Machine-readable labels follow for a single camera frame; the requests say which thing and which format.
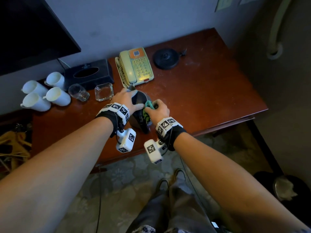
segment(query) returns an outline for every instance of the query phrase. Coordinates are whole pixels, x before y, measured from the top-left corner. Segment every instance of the wooden table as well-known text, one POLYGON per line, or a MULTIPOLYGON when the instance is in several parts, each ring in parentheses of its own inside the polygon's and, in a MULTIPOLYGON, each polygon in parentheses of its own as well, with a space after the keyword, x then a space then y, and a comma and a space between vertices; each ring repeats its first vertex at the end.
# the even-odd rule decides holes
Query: wooden table
MULTIPOLYGON (((147 93, 152 100, 161 99, 170 109, 170 115, 193 136, 252 119, 255 113, 267 109, 215 29, 150 46, 145 51, 154 80, 136 88, 147 93), (187 55, 180 58, 175 68, 160 70, 154 66, 152 56, 162 48, 173 48, 178 52, 187 49, 187 55)), ((122 89, 122 83, 115 59, 110 58, 109 62, 115 79, 114 92, 117 93, 122 89)), ((94 90, 89 93, 87 102, 72 98, 68 106, 53 105, 47 112, 34 114, 33 155, 90 122, 108 103, 96 101, 94 90)), ((144 142, 157 138, 155 129, 151 129, 148 135, 134 129, 137 136, 130 153, 118 152, 116 139, 109 139, 97 162, 104 164, 144 153, 144 142)))

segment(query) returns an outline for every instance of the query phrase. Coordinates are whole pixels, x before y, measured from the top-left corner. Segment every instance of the black television screen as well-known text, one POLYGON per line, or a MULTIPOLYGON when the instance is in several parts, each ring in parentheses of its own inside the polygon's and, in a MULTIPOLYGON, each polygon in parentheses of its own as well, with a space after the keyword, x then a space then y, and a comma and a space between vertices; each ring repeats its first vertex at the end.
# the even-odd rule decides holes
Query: black television screen
POLYGON ((0 0, 0 10, 0 75, 81 52, 45 0, 0 0))

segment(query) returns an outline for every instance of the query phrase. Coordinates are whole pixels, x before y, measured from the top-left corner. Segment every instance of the ashtray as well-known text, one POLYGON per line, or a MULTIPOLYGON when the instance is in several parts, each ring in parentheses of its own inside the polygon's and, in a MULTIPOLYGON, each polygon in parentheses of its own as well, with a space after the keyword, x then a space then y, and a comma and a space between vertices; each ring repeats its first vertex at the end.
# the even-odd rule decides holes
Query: ashtray
POLYGON ((111 83, 104 83, 95 87, 95 98, 97 101, 110 100, 114 96, 114 89, 111 83))

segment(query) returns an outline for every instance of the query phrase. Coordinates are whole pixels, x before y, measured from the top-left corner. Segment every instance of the telephone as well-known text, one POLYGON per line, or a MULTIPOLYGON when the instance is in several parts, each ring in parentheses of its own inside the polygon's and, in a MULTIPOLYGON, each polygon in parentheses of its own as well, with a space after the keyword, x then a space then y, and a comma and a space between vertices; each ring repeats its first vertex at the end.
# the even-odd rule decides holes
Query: telephone
POLYGON ((144 48, 120 52, 115 58, 122 84, 125 88, 153 80, 154 75, 144 48))

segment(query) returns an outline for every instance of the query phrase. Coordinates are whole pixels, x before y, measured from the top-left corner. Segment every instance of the white wall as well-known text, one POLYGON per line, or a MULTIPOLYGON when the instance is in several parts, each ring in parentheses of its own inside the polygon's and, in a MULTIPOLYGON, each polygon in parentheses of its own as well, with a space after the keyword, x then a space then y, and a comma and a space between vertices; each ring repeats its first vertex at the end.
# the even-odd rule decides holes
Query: white wall
POLYGON ((255 123, 283 171, 311 187, 311 0, 294 0, 279 39, 284 53, 266 58, 270 26, 280 0, 270 0, 239 47, 243 71, 269 110, 255 123))
MULTIPOLYGON (((214 12, 218 0, 46 0, 82 52, 62 58, 70 66, 116 56, 206 28, 216 27, 232 46, 264 0, 214 12)), ((31 79, 59 71, 50 61, 0 77, 0 114, 20 109, 20 88, 31 79)))

